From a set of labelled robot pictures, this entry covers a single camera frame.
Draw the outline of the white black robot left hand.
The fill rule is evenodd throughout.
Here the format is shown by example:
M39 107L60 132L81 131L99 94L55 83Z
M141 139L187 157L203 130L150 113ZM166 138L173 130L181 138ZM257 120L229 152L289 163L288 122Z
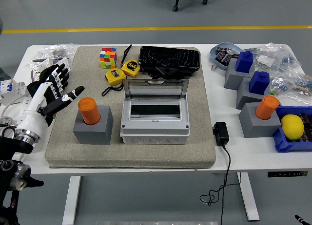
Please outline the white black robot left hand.
M68 68L64 64L55 64L44 69L38 81L27 85L32 99L26 110L26 118L17 129L41 136L42 131L51 125L53 115L70 105L84 90L84 86L79 86L66 93L68 79Z

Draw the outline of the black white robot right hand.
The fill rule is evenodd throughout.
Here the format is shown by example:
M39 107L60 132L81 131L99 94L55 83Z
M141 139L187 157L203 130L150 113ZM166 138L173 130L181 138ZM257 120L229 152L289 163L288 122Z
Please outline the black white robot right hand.
M302 217L300 217L299 215L295 215L294 216L296 218L296 220L302 224L302 225L311 225L310 223L308 223L307 221L305 221Z

